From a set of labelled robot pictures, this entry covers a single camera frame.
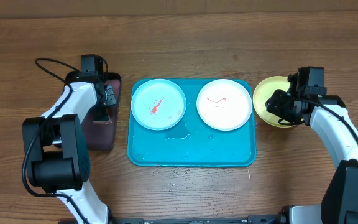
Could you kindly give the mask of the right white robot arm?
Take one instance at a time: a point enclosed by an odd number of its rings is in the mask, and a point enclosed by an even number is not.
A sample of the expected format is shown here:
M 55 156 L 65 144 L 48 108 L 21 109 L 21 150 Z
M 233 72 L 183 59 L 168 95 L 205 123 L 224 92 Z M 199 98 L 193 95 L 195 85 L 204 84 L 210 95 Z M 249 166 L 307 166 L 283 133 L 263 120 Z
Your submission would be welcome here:
M 305 124 L 320 137 L 336 171 L 319 205 L 292 206 L 288 223 L 358 223 L 358 130 L 323 75 L 296 73 L 263 90 L 264 108 L 281 125 Z

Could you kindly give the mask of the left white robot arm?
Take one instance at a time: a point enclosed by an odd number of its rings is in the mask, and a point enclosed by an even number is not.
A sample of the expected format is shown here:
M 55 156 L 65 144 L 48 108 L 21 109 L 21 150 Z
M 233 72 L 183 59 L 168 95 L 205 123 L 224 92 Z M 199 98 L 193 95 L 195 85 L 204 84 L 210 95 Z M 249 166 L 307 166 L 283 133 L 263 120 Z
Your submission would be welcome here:
M 114 145 L 121 76 L 72 71 L 57 102 L 22 124 L 22 182 L 35 197 L 56 197 L 76 223 L 115 223 L 90 182 L 90 150 Z

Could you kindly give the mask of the yellow-green plate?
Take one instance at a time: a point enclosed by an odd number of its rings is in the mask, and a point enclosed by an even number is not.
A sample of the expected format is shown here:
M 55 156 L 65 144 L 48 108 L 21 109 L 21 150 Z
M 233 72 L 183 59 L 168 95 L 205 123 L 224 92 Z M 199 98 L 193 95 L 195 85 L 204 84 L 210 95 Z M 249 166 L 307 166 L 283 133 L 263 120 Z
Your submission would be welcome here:
M 278 127 L 278 128 L 289 128 L 293 126 L 284 126 L 278 123 L 278 116 L 269 113 L 266 110 L 265 102 L 273 95 L 274 91 L 286 90 L 289 84 L 285 81 L 286 77 L 274 76 L 262 80 L 254 90 L 254 109 L 259 117 L 266 123 Z

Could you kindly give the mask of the light blue plate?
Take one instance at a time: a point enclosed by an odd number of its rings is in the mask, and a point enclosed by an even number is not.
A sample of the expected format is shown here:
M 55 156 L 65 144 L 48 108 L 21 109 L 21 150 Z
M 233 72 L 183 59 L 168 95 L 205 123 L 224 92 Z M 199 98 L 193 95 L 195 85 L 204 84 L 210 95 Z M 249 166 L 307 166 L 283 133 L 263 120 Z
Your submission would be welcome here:
M 132 87 L 131 113 L 146 129 L 170 129 L 180 122 L 185 111 L 185 93 L 171 80 L 140 80 Z

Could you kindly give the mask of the white plate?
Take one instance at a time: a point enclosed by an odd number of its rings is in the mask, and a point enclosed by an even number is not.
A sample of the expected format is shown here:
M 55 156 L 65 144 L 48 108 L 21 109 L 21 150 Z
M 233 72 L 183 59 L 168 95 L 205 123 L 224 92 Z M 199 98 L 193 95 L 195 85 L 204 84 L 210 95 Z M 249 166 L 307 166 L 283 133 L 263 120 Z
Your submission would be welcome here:
M 233 131 L 248 122 L 252 99 L 244 86 L 234 80 L 213 80 L 200 90 L 196 100 L 198 115 L 209 127 Z

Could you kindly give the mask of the green and pink sponge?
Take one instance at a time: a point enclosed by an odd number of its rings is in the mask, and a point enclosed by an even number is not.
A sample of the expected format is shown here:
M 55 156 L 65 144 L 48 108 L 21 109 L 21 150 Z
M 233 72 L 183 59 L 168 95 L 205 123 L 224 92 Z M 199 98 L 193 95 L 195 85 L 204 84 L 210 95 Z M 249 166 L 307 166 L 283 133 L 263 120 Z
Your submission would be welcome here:
M 99 107 L 93 111 L 93 123 L 109 124 L 111 122 L 108 107 Z

